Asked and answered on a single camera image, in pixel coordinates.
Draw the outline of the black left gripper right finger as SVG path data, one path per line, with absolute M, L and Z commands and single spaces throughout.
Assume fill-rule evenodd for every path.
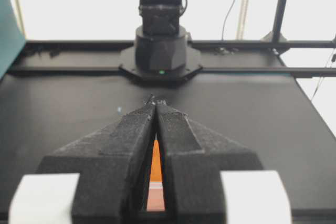
M 156 105 L 166 211 L 176 223 L 224 223 L 221 171 L 262 170 L 257 153 L 166 105 Z

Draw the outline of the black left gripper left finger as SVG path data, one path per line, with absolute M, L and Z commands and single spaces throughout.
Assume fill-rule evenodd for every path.
M 74 223 L 123 223 L 146 209 L 155 107 L 150 101 L 41 160 L 38 174 L 79 173 Z

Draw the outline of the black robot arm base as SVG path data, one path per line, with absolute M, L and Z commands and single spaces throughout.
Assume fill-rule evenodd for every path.
M 121 51 L 120 70 L 147 82 L 182 82 L 202 70 L 201 52 L 180 25 L 187 0 L 139 0 L 142 25 Z

